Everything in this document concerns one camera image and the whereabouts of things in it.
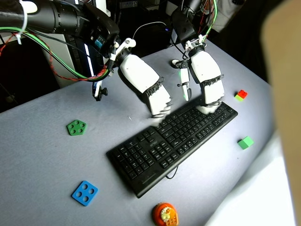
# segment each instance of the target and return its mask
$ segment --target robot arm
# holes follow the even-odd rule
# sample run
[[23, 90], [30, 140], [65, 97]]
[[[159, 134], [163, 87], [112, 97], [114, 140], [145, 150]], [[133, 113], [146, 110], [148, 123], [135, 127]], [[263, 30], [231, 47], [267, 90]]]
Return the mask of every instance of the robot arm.
[[178, 9], [172, 15], [174, 30], [188, 52], [189, 59], [173, 60], [172, 64], [181, 69], [181, 84], [186, 100], [191, 96], [189, 89], [188, 69], [197, 84], [201, 87], [201, 107], [203, 113], [212, 113], [219, 106], [220, 99], [224, 96], [222, 74], [214, 59], [205, 52], [204, 37], [198, 35], [192, 25], [195, 12], [198, 11], [202, 0], [186, 0], [182, 9]]
[[[106, 69], [111, 71], [114, 65], [120, 67], [122, 80], [148, 106], [153, 117], [169, 113], [171, 99], [159, 76], [143, 60], [130, 54], [128, 48], [135, 46], [134, 40], [126, 39], [119, 46], [116, 42], [119, 28], [105, 13], [87, 3], [75, 7], [63, 0], [24, 0], [22, 5], [27, 12], [28, 29], [82, 39], [109, 58]], [[24, 12], [18, 0], [0, 1], [0, 26], [21, 27], [23, 20]], [[108, 94], [101, 89], [101, 83], [93, 82], [96, 100]]]

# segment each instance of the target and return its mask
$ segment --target blue square block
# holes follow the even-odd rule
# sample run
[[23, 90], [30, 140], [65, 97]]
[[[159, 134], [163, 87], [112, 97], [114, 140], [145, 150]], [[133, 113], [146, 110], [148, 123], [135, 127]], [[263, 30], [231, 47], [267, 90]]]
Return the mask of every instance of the blue square block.
[[92, 201], [97, 191], [97, 187], [84, 180], [72, 194], [72, 198], [84, 206], [87, 206]]

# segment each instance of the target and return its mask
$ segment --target green cube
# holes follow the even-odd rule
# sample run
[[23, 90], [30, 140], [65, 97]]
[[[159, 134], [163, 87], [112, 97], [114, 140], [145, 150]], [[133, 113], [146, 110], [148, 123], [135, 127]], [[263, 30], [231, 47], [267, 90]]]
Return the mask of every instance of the green cube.
[[67, 126], [67, 128], [71, 136], [83, 135], [87, 125], [83, 121], [74, 120]]
[[235, 96], [235, 98], [239, 101], [243, 101], [244, 99], [242, 97], [240, 97], [238, 94]]
[[246, 149], [246, 148], [250, 147], [252, 144], [254, 144], [254, 141], [249, 136], [247, 136], [244, 139], [242, 139], [241, 141], [239, 141], [238, 144], [242, 149]]

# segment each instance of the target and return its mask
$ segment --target tabletop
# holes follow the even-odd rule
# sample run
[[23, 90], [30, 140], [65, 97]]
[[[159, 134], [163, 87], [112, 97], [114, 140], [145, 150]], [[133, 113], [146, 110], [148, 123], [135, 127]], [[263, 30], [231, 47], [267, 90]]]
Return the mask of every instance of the tabletop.
[[[0, 225], [154, 225], [153, 207], [173, 204], [181, 225], [203, 225], [242, 177], [271, 137], [275, 125], [271, 87], [253, 72], [207, 41], [224, 74], [224, 102], [238, 116], [186, 159], [171, 180], [163, 179], [142, 198], [125, 186], [106, 152], [151, 125], [150, 113], [119, 78], [103, 82], [109, 95], [96, 102], [91, 83], [77, 82], [0, 114]], [[143, 60], [165, 78], [173, 109], [185, 104], [178, 70], [181, 59], [170, 47]], [[200, 87], [190, 81], [192, 98]], [[248, 92], [242, 102], [234, 98]], [[87, 124], [82, 136], [70, 136], [66, 125]], [[250, 136], [242, 150], [237, 142]], [[71, 195], [82, 181], [98, 188], [84, 207]]]

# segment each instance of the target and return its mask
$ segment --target black keyboard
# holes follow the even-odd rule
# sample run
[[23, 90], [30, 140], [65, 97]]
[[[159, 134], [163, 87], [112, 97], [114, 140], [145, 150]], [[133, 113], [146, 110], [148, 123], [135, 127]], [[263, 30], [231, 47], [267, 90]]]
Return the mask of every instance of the black keyboard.
[[188, 102], [158, 127], [148, 127], [107, 153], [138, 198], [238, 115], [225, 103], [208, 115], [198, 105], [198, 98]]

